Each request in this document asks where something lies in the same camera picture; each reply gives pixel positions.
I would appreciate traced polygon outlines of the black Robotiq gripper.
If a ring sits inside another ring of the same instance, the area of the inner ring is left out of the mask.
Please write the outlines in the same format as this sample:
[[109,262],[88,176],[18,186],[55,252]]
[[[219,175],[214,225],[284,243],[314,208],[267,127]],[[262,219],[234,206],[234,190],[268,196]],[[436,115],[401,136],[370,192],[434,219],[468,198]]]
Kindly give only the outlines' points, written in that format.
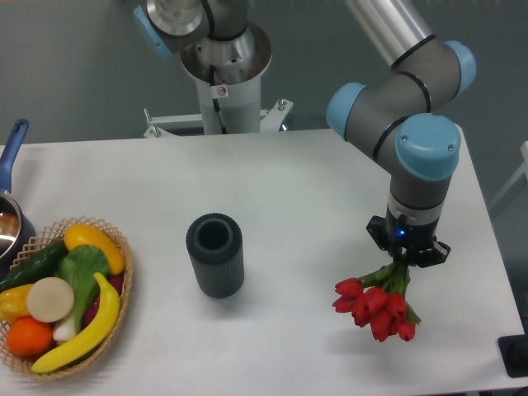
[[446,262],[450,246],[434,239],[439,219],[415,224],[405,214],[395,216],[390,210],[386,217],[374,215],[366,226],[368,234],[381,251],[399,255],[402,250],[415,251],[412,264],[431,267]]

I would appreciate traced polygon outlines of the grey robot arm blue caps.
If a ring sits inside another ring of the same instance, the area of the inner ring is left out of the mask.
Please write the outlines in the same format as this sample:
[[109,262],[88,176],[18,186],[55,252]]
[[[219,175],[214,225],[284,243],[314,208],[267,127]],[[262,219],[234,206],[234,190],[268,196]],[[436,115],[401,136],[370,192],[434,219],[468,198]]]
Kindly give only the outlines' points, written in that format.
[[[450,247],[436,237],[461,133],[435,109],[475,79],[471,51],[441,42],[409,1],[350,1],[352,15],[392,71],[381,87],[339,88],[326,120],[391,176],[386,214],[367,226],[379,249],[428,267]],[[162,58],[178,54],[195,80],[207,134],[262,132],[261,76],[271,62],[266,33],[241,1],[143,1],[133,11],[145,42]]]

